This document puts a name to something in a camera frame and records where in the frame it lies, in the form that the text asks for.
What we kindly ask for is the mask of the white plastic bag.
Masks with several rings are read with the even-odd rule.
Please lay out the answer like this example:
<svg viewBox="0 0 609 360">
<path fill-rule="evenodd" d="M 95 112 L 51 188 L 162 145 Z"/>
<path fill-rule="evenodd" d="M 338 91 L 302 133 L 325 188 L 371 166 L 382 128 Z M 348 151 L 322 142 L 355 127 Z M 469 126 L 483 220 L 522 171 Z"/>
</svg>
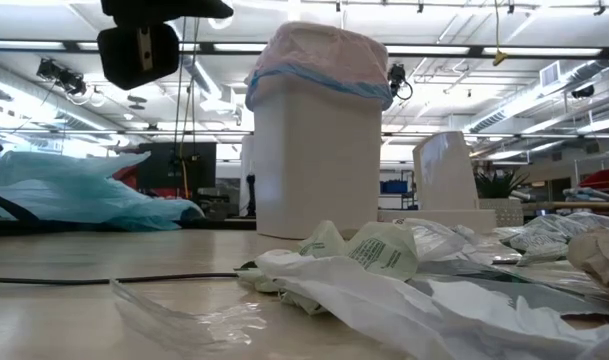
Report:
<svg viewBox="0 0 609 360">
<path fill-rule="evenodd" d="M 430 280 L 425 294 L 350 258 L 282 250 L 256 264 L 280 288 L 417 360 L 609 360 L 609 325 L 579 330 L 549 307 L 472 282 Z"/>
</svg>

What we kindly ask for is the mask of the white swing bin lid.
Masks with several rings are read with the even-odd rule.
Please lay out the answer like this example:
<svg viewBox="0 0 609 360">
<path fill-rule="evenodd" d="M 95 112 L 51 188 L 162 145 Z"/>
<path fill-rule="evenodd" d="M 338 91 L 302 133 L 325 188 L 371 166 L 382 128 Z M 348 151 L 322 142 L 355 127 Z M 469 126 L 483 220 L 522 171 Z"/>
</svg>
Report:
<svg viewBox="0 0 609 360">
<path fill-rule="evenodd" d="M 434 134 L 413 150 L 413 171 L 419 206 L 416 210 L 380 210 L 378 220 L 416 218 L 476 232 L 496 227 L 494 210 L 482 209 L 464 134 Z"/>
</svg>

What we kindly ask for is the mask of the clear plastic film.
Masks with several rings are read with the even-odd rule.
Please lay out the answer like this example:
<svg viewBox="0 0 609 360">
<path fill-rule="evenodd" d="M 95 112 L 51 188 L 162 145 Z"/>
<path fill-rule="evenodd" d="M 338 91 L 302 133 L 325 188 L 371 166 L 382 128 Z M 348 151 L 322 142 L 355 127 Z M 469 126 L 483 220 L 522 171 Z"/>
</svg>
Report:
<svg viewBox="0 0 609 360">
<path fill-rule="evenodd" d="M 418 218 L 403 218 L 394 224 L 413 232 L 421 262 L 468 260 L 484 265 L 515 265 L 521 254 L 501 243 L 499 234 L 481 234 L 463 225 L 447 227 Z"/>
</svg>

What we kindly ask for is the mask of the white plastic trash bin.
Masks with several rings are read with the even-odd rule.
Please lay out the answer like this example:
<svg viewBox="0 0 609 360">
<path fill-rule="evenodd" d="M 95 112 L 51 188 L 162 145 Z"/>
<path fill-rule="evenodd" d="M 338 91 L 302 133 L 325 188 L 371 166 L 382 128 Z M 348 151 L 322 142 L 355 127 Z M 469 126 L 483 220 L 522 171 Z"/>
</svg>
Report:
<svg viewBox="0 0 609 360">
<path fill-rule="evenodd" d="M 358 229 L 378 213 L 381 107 L 294 75 L 254 93 L 257 230 L 305 239 L 324 220 Z"/>
</svg>

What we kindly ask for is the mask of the red storage bin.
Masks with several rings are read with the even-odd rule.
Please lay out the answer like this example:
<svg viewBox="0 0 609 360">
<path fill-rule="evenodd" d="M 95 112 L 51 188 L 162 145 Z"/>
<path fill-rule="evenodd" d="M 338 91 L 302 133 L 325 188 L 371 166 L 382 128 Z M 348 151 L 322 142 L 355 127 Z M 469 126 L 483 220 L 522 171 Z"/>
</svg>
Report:
<svg viewBox="0 0 609 360">
<path fill-rule="evenodd" d="M 579 183 L 580 187 L 592 188 L 599 191 L 609 191 L 609 169 L 600 170 L 589 175 Z"/>
</svg>

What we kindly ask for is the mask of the white crumpled wrapper top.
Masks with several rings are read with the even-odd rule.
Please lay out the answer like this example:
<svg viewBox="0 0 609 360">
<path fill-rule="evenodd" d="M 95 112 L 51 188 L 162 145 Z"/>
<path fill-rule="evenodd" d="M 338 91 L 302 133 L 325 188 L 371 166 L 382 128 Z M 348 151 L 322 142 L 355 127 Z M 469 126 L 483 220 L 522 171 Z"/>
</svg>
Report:
<svg viewBox="0 0 609 360">
<path fill-rule="evenodd" d="M 234 272 L 242 283 L 250 285 L 257 292 L 277 295 L 281 303 L 301 308 L 308 315 L 313 316 L 328 312 L 326 308 L 314 300 L 279 288 L 273 280 L 264 275 L 254 261 L 244 263 L 235 268 Z"/>
</svg>

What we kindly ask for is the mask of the pointed brown paper piece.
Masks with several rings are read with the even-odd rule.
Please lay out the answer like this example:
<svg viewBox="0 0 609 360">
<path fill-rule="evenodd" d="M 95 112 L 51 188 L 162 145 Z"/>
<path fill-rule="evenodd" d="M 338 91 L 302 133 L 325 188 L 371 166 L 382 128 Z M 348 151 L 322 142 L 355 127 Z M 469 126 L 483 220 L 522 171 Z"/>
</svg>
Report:
<svg viewBox="0 0 609 360">
<path fill-rule="evenodd" d="M 609 292 L 609 229 L 574 236 L 569 242 L 567 259 Z"/>
</svg>

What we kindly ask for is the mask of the black panel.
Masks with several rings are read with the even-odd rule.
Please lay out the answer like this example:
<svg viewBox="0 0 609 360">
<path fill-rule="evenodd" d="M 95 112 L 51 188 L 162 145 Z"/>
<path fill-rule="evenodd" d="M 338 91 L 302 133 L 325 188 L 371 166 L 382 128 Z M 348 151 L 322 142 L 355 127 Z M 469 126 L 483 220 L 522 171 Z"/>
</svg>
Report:
<svg viewBox="0 0 609 360">
<path fill-rule="evenodd" d="M 171 189 L 173 196 L 191 198 L 194 191 L 215 186 L 215 143 L 148 143 L 137 149 L 149 154 L 137 165 L 139 189 Z"/>
</svg>

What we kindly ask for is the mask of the succulent in white pot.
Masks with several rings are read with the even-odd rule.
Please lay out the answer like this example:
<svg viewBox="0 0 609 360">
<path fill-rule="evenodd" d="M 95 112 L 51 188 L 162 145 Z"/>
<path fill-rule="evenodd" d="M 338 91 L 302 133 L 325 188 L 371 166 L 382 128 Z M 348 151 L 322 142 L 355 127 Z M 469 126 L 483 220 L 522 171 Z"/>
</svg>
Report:
<svg viewBox="0 0 609 360">
<path fill-rule="evenodd" d="M 498 227 L 521 226 L 524 223 L 523 210 L 519 199 L 511 199 L 511 194 L 526 180 L 528 174 L 507 171 L 476 172 L 474 180 L 478 191 L 478 204 L 482 210 L 495 212 Z"/>
</svg>

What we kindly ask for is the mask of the red object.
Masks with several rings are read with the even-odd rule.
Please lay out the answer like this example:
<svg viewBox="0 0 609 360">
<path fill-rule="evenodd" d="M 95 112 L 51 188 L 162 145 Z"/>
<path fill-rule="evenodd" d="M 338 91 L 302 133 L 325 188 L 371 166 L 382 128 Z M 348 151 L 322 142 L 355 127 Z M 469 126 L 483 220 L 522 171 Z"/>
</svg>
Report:
<svg viewBox="0 0 609 360">
<path fill-rule="evenodd" d="M 136 165 L 122 168 L 112 175 L 114 180 L 120 181 L 134 190 L 138 190 L 137 177 L 138 167 Z"/>
</svg>

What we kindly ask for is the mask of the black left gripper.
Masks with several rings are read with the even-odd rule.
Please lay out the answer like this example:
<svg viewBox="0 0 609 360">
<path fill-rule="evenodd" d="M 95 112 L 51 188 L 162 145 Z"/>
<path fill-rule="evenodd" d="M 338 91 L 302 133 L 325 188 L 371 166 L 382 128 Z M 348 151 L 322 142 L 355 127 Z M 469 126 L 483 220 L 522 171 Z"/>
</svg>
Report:
<svg viewBox="0 0 609 360">
<path fill-rule="evenodd" d="M 223 0 L 101 0 L 101 6 L 103 13 L 118 26 L 156 24 L 151 28 L 154 80 L 174 73 L 180 62 L 177 34 L 163 22 L 179 17 L 227 19 L 234 14 Z M 123 90 L 134 88 L 139 73 L 136 29 L 102 30 L 97 44 L 105 78 Z"/>
</svg>

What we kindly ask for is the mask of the green printed wrapper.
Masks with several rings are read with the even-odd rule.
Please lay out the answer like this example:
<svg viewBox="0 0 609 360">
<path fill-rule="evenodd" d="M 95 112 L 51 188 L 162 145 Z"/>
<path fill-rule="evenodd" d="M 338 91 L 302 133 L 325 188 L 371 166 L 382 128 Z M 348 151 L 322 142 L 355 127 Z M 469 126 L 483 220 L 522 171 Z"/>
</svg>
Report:
<svg viewBox="0 0 609 360">
<path fill-rule="evenodd" d="M 419 259 L 410 227 L 395 223 L 369 222 L 347 243 L 345 255 L 366 271 L 407 281 Z"/>
<path fill-rule="evenodd" d="M 345 254 L 346 241 L 332 221 L 322 221 L 312 235 L 299 243 L 301 256 L 315 258 L 341 256 Z"/>
</svg>

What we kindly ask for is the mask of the large blue plastic bag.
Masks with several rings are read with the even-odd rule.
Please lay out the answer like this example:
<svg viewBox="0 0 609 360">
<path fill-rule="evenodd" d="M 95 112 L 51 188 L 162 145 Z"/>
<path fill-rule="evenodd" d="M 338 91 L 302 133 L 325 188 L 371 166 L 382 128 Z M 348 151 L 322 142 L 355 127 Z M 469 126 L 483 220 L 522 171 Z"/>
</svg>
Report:
<svg viewBox="0 0 609 360">
<path fill-rule="evenodd" d="M 118 216 L 145 215 L 203 220 L 203 211 L 190 200 L 150 197 L 112 178 L 148 156 L 75 158 L 9 151 L 0 157 L 0 196 L 40 220 L 105 224 Z"/>
</svg>

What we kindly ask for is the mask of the teal folded bag pack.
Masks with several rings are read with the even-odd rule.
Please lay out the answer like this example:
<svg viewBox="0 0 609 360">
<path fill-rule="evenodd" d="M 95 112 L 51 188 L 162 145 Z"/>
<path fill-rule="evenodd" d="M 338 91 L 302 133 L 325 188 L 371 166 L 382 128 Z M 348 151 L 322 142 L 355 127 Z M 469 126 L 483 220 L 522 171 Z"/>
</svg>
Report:
<svg viewBox="0 0 609 360">
<path fill-rule="evenodd" d="M 179 230 L 180 226 L 161 216 L 118 216 L 105 221 L 106 225 L 129 232 L 153 232 Z"/>
</svg>

